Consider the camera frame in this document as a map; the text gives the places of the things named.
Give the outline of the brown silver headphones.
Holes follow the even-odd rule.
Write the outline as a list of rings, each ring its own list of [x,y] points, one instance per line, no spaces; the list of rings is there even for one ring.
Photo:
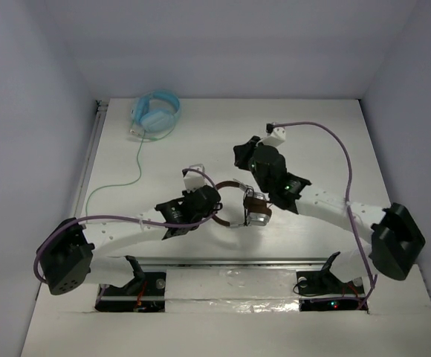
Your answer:
[[[225,228],[242,228],[248,226],[265,227],[270,222],[272,210],[268,207],[269,201],[263,193],[257,192],[253,187],[235,179],[221,181],[215,187],[217,190],[228,187],[237,188],[244,193],[242,199],[243,220],[241,222],[229,222],[214,215],[213,220],[217,224]]]

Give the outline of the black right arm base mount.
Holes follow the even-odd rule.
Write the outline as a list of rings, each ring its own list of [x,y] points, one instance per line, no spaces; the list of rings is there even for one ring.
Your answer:
[[[301,297],[301,312],[368,311],[364,288],[342,283],[330,271],[340,252],[333,253],[318,271],[299,271],[292,291]]]

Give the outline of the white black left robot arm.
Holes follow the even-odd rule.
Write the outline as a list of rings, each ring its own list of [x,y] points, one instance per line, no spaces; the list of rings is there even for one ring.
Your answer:
[[[126,248],[187,235],[211,220],[221,207],[218,191],[204,185],[136,217],[65,219],[37,248],[34,274],[55,296],[84,283],[109,284],[135,293],[142,287],[143,275]]]

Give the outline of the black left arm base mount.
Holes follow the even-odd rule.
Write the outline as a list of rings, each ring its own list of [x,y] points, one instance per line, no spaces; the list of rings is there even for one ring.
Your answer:
[[[165,312],[166,272],[145,272],[135,257],[125,256],[133,278],[122,287],[100,285],[94,308],[98,312]]]

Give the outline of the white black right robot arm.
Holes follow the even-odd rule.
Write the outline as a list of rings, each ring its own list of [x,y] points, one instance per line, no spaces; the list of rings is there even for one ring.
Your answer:
[[[354,234],[356,249],[333,253],[322,267],[324,289],[338,292],[350,280],[375,274],[397,281],[407,278],[426,240],[405,206],[380,208],[331,194],[289,173],[279,150],[257,136],[233,152],[235,166],[252,174],[274,206]]]

